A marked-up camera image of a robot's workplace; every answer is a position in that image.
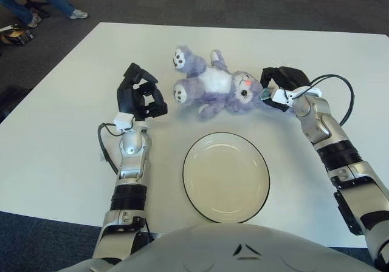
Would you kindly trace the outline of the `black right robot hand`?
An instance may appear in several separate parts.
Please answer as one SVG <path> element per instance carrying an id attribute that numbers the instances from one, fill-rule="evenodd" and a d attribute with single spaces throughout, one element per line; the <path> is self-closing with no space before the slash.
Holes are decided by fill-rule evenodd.
<path id="1" fill-rule="evenodd" d="M 268 90 L 271 80 L 273 80 L 278 87 L 289 91 L 310 85 L 308 77 L 302 70 L 285 66 L 264 68 L 260 78 L 260 84 L 263 88 L 261 100 L 264 104 L 283 112 L 286 112 L 289 107 L 287 105 L 274 102 L 271 99 L 270 92 Z"/>

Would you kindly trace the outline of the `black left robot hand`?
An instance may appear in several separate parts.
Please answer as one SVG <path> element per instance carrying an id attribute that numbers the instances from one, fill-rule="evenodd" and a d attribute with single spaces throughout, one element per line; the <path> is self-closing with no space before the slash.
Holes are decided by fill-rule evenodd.
<path id="1" fill-rule="evenodd" d="M 117 89 L 119 111 L 133 114 L 136 121 L 168 113 L 167 103 L 157 88 L 158 80 L 136 63 L 131 63 Z"/>

